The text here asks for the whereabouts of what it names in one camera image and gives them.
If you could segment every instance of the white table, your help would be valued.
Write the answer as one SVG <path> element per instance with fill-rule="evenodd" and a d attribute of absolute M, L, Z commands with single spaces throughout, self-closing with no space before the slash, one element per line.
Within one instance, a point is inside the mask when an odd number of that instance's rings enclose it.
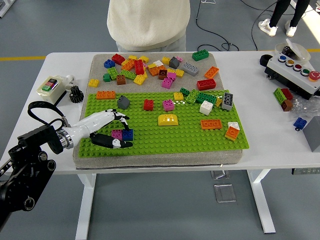
<path fill-rule="evenodd" d="M 76 85 L 81 90 L 85 90 L 92 59 L 96 54 L 112 53 L 51 53 L 46 57 L 1 158 L 0 165 L 3 165 L 10 158 L 8 150 L 17 145 L 18 136 L 41 125 L 27 114 L 29 103 L 41 100 L 36 93 L 39 85 L 48 76 L 74 75 Z M 272 55 L 273 52 L 240 51 L 213 52 L 212 54 L 217 67 L 220 69 L 219 73 L 224 88 L 233 94 L 234 104 L 250 146 L 249 149 L 243 150 L 243 157 L 239 163 L 219 166 L 76 170 L 72 149 L 65 149 L 61 154 L 54 155 L 48 145 L 45 144 L 41 148 L 57 164 L 54 174 L 77 174 L 84 184 L 76 239 L 87 238 L 96 174 L 103 173 L 247 170 L 263 231 L 265 233 L 276 232 L 261 180 L 270 169 L 319 168 L 320 153 L 311 152 L 303 132 L 295 131 L 293 123 L 297 118 L 291 112 L 283 112 L 273 96 L 275 89 L 283 86 L 276 81 L 267 80 L 264 67 L 259 64 L 262 55 Z M 64 97 L 58 104 L 58 108 L 66 114 L 68 122 L 72 125 L 80 118 L 82 104 L 71 103 L 67 97 Z M 37 112 L 35 109 L 34 112 L 47 121 L 57 117 L 50 110 L 42 109 Z"/>

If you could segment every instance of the gray floor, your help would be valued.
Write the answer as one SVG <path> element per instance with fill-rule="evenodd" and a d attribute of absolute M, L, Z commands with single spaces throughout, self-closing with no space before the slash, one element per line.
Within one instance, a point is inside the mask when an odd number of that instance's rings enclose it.
<path fill-rule="evenodd" d="M 216 2 L 201 4 L 198 24 L 222 35 L 241 51 L 255 51 L 251 28 L 262 11 L 241 1 Z M 273 3 L 245 2 L 258 9 Z M 198 0 L 191 0 L 187 51 L 196 51 L 201 44 L 222 50 L 224 41 L 220 37 L 197 28 L 198 5 Z M 116 44 L 106 27 L 107 11 L 108 1 L 104 0 L 16 0 L 0 19 L 0 58 L 46 56 L 52 52 L 115 52 Z M 287 13 L 293 12 L 289 7 Z M 281 18 L 275 37 L 268 37 L 257 23 L 254 25 L 253 37 L 259 50 L 272 50 L 285 42 L 283 25 L 288 19 L 288 15 Z M 306 49 L 320 49 L 303 21 L 291 41 Z M 319 56 L 319 52 L 311 53 L 315 69 L 320 69 Z M 43 62 L 0 61 L 1 155 Z M 231 171 L 230 180 L 224 181 L 212 180 L 208 171 L 103 174 L 96 181 L 88 239 L 318 240 L 319 182 L 320 175 L 271 170 L 262 185 L 277 233 L 264 234 L 246 171 Z M 216 183 L 233 184 L 237 202 L 217 203 Z M 0 239 L 74 239 L 82 192 L 76 175 L 54 175 L 35 209 L 13 213 Z"/>

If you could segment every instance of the gray pants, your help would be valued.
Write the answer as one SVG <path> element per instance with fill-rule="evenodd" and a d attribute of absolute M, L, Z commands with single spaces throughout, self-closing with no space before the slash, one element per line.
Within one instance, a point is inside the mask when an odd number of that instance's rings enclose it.
<path fill-rule="evenodd" d="M 128 51 L 124 49 L 118 42 L 115 42 L 116 46 L 118 47 L 119 52 L 133 52 Z M 159 48 L 153 48 L 142 52 L 185 52 L 186 51 L 186 35 L 179 38 L 177 41 L 174 41 L 173 43 L 159 47 Z"/>

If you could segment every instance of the table leg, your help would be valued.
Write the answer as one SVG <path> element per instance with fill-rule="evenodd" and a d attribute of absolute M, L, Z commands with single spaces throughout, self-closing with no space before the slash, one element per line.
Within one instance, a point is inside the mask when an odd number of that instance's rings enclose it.
<path fill-rule="evenodd" d="M 90 214 L 92 201 L 94 199 L 97 174 L 78 174 L 78 177 L 83 183 L 84 189 L 75 239 L 86 240 L 88 237 Z"/>
<path fill-rule="evenodd" d="M 263 170 L 247 170 L 255 204 L 259 212 L 263 232 L 265 234 L 275 233 L 275 226 L 271 218 L 261 180 L 267 175 L 270 169 Z"/>
<path fill-rule="evenodd" d="M 15 2 L 15 0 L 3 0 L 3 1 L 4 1 L 4 6 L 0 10 L 0 18 L 2 18 L 5 15 L 5 13 L 11 7 L 11 5 L 14 4 L 14 2 Z"/>

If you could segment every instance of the green baseplate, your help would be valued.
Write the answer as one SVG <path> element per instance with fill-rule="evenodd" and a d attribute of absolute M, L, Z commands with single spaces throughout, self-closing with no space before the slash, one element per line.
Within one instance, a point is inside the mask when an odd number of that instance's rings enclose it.
<path fill-rule="evenodd" d="M 203 91 L 204 93 L 222 97 L 228 90 Z M 118 108 L 117 100 L 126 96 L 130 100 L 128 109 Z M 153 111 L 145 111 L 144 100 L 154 100 Z M 171 99 L 174 110 L 165 112 L 162 102 Z M 114 100 L 96 100 L 96 94 L 89 94 L 85 117 L 107 109 L 117 109 L 130 117 L 127 120 L 130 129 L 133 129 L 133 146 L 128 148 L 109 149 L 91 143 L 90 138 L 80 141 L 79 158 L 97 158 L 128 155 L 173 154 L 190 152 L 212 152 L 226 150 L 248 149 L 249 144 L 242 128 L 237 110 L 233 105 L 227 111 L 221 107 L 214 107 L 207 116 L 200 113 L 200 103 L 187 103 L 174 101 L 173 92 L 150 93 L 116 93 Z M 178 126 L 158 126 L 158 116 L 162 114 L 175 114 Z M 202 130 L 200 120 L 220 119 L 222 129 Z M 225 137 L 228 122 L 238 122 L 240 132 L 235 141 Z M 119 121 L 113 121 L 98 133 L 111 136 L 114 129 L 123 129 Z"/>

